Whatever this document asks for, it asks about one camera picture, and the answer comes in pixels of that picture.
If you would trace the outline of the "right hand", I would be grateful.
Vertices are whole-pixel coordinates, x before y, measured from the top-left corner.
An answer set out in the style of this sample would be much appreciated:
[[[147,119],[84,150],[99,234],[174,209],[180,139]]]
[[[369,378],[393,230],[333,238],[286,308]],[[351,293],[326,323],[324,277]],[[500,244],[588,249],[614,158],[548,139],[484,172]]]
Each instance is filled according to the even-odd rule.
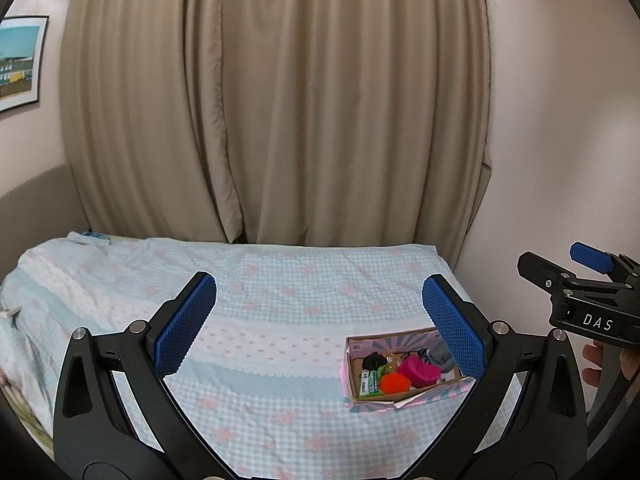
[[[591,364],[582,370],[582,380],[590,387],[598,388],[602,376],[604,345],[600,341],[585,344],[582,357]],[[623,349],[620,352],[620,371],[627,380],[639,385],[639,351]]]

